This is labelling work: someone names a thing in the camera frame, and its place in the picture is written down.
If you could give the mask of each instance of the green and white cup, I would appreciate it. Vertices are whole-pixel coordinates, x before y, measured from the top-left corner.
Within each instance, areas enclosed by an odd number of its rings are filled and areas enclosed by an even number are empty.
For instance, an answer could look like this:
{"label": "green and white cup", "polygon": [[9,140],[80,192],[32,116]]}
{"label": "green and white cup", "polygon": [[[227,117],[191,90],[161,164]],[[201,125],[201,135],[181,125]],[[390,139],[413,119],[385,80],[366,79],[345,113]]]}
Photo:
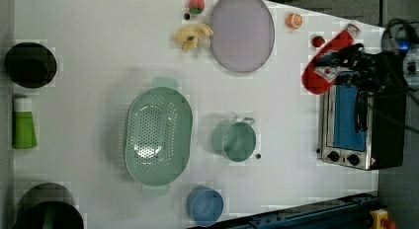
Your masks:
{"label": "green and white cup", "polygon": [[37,145],[31,99],[16,98],[14,101],[13,148],[29,149]]}
{"label": "green and white cup", "polygon": [[256,133],[252,125],[255,119],[245,117],[241,121],[227,119],[212,134],[215,152],[234,162],[248,159],[256,147]]}

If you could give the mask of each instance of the tabletop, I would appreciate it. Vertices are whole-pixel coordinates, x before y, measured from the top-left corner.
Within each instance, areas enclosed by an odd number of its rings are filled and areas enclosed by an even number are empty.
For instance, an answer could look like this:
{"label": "tabletop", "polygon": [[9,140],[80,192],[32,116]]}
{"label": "tabletop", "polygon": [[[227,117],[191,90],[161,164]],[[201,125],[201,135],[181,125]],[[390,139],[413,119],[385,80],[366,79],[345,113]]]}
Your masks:
{"label": "tabletop", "polygon": [[[225,206],[219,220],[376,191],[378,171],[329,165],[317,159],[320,96],[301,85],[316,53],[310,38],[334,38],[349,21],[264,1],[275,24],[273,52],[246,74],[223,68],[211,50],[184,53],[177,30],[209,22],[218,0],[183,20],[189,0],[16,0],[15,37],[38,41],[59,62],[55,79],[15,94],[33,100],[39,146],[15,150],[15,204],[31,187],[54,182],[75,197],[86,228],[186,228],[185,201],[197,185],[215,189]],[[292,31],[289,12],[303,16]],[[358,41],[379,52],[383,29],[360,24]],[[155,77],[170,77],[193,111],[191,157],[167,194],[141,193],[126,169],[124,133],[132,101]],[[213,153],[211,134],[227,118],[253,117],[254,154],[232,163]]]}

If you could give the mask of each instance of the black pot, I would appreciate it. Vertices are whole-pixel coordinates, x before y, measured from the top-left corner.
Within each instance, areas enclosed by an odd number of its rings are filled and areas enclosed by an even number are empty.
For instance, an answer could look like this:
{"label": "black pot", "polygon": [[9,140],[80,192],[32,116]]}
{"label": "black pot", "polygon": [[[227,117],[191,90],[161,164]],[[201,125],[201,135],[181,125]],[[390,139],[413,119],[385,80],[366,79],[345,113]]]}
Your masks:
{"label": "black pot", "polygon": [[59,184],[33,187],[19,202],[13,229],[83,229],[83,218],[73,204],[70,191]]}
{"label": "black pot", "polygon": [[15,224],[14,229],[83,229],[83,218],[72,205],[48,201],[29,209]]}
{"label": "black pot", "polygon": [[56,73],[56,59],[45,46],[34,42],[16,44],[5,56],[5,68],[16,84],[25,88],[40,88]]}

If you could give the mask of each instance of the purple plate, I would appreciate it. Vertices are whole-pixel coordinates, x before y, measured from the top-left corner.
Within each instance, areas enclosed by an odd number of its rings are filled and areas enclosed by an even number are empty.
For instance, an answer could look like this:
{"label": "purple plate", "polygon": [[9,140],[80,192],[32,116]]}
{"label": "purple plate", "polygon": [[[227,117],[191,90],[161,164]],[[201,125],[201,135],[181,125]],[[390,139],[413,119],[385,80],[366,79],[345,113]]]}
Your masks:
{"label": "purple plate", "polygon": [[214,31],[212,51],[229,70],[254,71],[271,55],[275,28],[262,0],[219,0],[210,25]]}

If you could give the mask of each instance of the blue bowl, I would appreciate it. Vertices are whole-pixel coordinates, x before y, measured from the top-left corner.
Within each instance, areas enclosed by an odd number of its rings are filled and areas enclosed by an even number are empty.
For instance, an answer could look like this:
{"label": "blue bowl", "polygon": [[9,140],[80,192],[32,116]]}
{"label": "blue bowl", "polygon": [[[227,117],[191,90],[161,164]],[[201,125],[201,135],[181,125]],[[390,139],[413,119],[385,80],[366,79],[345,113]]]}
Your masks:
{"label": "blue bowl", "polygon": [[221,194],[203,186],[191,191],[186,205],[189,216],[202,227],[214,224],[224,209]]}

